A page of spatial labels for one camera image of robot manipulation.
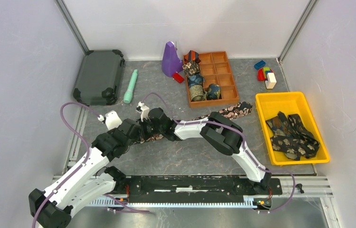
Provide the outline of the black pink rose tie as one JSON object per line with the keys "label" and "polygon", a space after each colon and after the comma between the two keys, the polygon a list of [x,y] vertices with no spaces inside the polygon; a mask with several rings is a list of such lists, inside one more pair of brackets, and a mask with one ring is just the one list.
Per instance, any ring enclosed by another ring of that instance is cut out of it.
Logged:
{"label": "black pink rose tie", "polygon": [[[228,118],[229,120],[235,120],[252,112],[253,105],[248,102],[239,102],[235,105],[218,110],[222,116]],[[151,141],[156,141],[162,139],[164,136],[161,133],[154,133],[149,136],[141,136],[140,139],[134,144],[143,144]]]}

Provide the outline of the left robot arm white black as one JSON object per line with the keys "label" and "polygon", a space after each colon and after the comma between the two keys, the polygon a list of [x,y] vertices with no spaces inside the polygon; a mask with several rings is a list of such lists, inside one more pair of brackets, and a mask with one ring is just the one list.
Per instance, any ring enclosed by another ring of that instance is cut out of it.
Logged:
{"label": "left robot arm white black", "polygon": [[117,127],[100,134],[89,151],[60,179],[43,191],[34,189],[28,196],[32,227],[65,228],[85,206],[101,195],[125,190],[126,181],[119,176],[102,174],[99,180],[89,179],[114,158],[119,158],[141,136],[140,125],[125,119]]}

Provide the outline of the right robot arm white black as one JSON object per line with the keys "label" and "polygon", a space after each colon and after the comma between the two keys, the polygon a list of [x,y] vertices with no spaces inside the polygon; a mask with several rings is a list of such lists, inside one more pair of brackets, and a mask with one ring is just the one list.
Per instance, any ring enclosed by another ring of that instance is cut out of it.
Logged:
{"label": "right robot arm white black", "polygon": [[154,108],[147,114],[141,112],[137,122],[142,128],[142,141],[155,135],[170,141],[203,138],[218,152],[231,156],[240,165],[255,193],[263,194],[270,188],[272,174],[251,152],[242,128],[218,112],[197,120],[178,121],[167,117],[161,108]]}

